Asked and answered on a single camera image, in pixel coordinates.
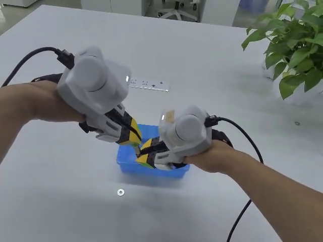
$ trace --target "forearm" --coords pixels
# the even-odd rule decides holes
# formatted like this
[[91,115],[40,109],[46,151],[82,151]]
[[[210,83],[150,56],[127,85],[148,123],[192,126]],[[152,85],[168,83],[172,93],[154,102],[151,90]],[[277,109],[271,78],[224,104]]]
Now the forearm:
[[228,166],[233,178],[284,242],[323,240],[323,194],[241,153]]
[[0,163],[22,126],[29,121],[25,85],[0,88]]

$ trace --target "black connector plug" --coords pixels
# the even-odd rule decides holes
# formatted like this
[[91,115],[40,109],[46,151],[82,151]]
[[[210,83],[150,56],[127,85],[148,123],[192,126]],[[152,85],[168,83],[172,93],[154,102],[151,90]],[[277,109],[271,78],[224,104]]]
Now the black connector plug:
[[204,125],[205,127],[209,128],[209,127],[213,127],[215,125],[219,124],[219,118],[215,115],[209,116],[205,119]]
[[60,51],[56,53],[58,55],[57,60],[62,63],[66,68],[72,69],[74,67],[74,55],[67,52],[67,50]]

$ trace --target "blue container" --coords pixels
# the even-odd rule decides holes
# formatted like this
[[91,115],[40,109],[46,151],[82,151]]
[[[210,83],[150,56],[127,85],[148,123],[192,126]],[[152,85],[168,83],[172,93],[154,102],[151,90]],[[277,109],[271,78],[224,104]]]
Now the blue container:
[[263,13],[268,0],[240,0],[239,6],[253,14]]
[[[159,136],[158,126],[139,125],[139,128],[142,133],[143,144],[149,139]],[[173,170],[151,169],[137,163],[136,158],[135,150],[132,146],[126,145],[119,147],[117,163],[119,164],[121,171],[124,173],[182,178],[190,168],[189,165],[186,165],[183,168]]]

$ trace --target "power strip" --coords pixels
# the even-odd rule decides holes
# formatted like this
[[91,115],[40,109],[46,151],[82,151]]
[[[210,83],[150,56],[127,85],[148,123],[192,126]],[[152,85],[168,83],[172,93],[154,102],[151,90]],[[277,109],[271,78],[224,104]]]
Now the power strip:
[[132,78],[128,82],[129,87],[131,88],[140,88],[140,89],[148,89],[155,91],[170,91],[170,84],[164,81],[146,81],[139,78]]

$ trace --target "floor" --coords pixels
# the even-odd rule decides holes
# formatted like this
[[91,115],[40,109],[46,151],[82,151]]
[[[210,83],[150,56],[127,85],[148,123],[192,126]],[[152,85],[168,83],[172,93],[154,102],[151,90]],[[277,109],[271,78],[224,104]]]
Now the floor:
[[[163,8],[172,8],[174,6],[173,3],[166,2],[165,5],[161,4],[161,1],[158,1],[159,4],[152,4],[149,7],[147,12],[147,16],[149,17],[157,17],[157,13],[159,9]],[[61,6],[68,8],[78,8],[81,9],[81,1],[80,0],[39,0],[28,8],[23,7],[13,7],[13,6],[0,6],[0,35],[6,32],[8,29],[17,24],[20,20],[25,18],[28,14],[32,13],[35,9],[37,9],[40,5],[51,5],[51,6]],[[193,10],[192,5],[185,5],[182,10],[198,16],[199,10]],[[249,27],[249,25],[254,22],[257,15],[253,15],[246,10],[241,8],[238,9],[236,18],[234,20],[233,26],[235,27]],[[193,21],[187,18],[183,18],[185,21]]]

